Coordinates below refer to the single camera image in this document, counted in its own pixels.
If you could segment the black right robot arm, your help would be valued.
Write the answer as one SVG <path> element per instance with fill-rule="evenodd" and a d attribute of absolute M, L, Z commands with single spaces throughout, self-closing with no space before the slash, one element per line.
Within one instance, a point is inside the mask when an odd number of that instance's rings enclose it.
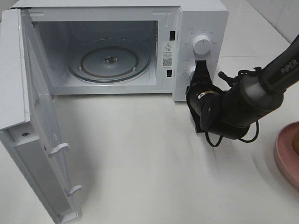
<path fill-rule="evenodd" d="M 234 78 L 224 72 L 218 76 L 230 86 L 223 91 L 213 85 L 205 60 L 197 60 L 186 101 L 195 131 L 245 142 L 250 125 L 256 125 L 253 142 L 259 135 L 259 119 L 278 109 L 284 92 L 299 80 L 299 39 L 264 68 L 240 70 Z"/>

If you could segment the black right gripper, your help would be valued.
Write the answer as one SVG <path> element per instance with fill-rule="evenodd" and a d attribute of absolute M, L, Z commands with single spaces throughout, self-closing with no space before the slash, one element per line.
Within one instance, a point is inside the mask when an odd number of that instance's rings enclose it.
<path fill-rule="evenodd" d="M 221 89 L 213 85 L 206 60 L 195 61 L 196 68 L 190 85 L 186 89 L 186 102 L 195 124 L 196 133 L 204 133 L 200 127 L 200 118 L 206 99 L 202 99 L 210 93 L 221 94 Z"/>

